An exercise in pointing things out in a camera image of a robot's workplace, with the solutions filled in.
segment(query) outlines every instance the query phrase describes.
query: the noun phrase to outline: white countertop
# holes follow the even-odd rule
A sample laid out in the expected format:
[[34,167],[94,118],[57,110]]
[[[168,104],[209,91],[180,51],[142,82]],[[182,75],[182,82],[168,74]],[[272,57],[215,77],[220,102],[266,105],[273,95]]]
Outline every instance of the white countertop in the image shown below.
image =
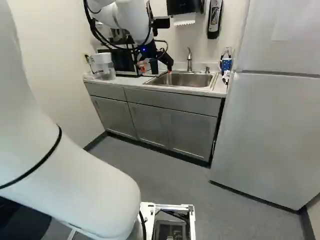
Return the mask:
[[210,96],[216,98],[225,98],[227,95],[227,86],[222,81],[221,75],[218,76],[215,81],[213,90],[208,89],[195,89],[191,87],[171,87],[171,86],[157,86],[157,85],[147,85],[144,84],[148,80],[151,80],[154,77],[128,77],[128,76],[117,76],[114,80],[100,80],[100,79],[84,79],[85,83],[92,84],[101,84],[101,85],[110,85],[110,86],[120,86],[132,89],[145,89],[145,90],[154,90],[161,92],[169,93],[182,93],[182,94],[191,94],[198,96]]

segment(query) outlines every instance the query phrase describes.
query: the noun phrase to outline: paper towel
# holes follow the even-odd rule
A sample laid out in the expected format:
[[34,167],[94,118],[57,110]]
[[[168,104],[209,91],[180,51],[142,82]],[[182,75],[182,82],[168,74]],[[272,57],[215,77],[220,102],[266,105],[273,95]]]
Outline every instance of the paper towel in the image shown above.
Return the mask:
[[196,23],[196,13],[184,13],[179,15],[173,16],[173,23],[175,26],[182,26],[182,25],[191,25]]

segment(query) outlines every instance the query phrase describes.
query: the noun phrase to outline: gray carpet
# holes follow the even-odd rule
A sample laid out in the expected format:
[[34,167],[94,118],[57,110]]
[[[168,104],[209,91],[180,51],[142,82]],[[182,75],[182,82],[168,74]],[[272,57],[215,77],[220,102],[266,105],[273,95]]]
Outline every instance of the gray carpet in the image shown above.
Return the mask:
[[[210,184],[207,168],[112,137],[90,152],[130,175],[138,183],[143,201],[195,205],[197,240],[304,239],[298,215]],[[65,239],[49,235],[44,240]]]

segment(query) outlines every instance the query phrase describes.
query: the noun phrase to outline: kitchen sink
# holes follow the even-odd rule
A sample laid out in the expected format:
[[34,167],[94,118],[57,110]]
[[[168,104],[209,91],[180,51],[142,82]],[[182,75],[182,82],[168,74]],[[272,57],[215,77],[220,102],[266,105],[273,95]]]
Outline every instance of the kitchen sink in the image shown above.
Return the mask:
[[178,88],[197,88],[208,89],[213,88],[213,83],[217,74],[206,74],[200,72],[179,72],[173,71],[166,73],[162,76],[155,77],[144,84],[165,86],[165,87],[178,87]]

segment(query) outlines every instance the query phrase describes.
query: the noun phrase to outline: refrigerator door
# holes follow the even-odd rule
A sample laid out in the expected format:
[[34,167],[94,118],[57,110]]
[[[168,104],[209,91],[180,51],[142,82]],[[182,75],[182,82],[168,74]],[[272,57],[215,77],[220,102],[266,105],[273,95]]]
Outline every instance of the refrigerator door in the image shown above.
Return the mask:
[[320,192],[320,79],[236,73],[210,180],[299,210]]
[[319,16],[319,0],[251,0],[237,70],[319,75]]

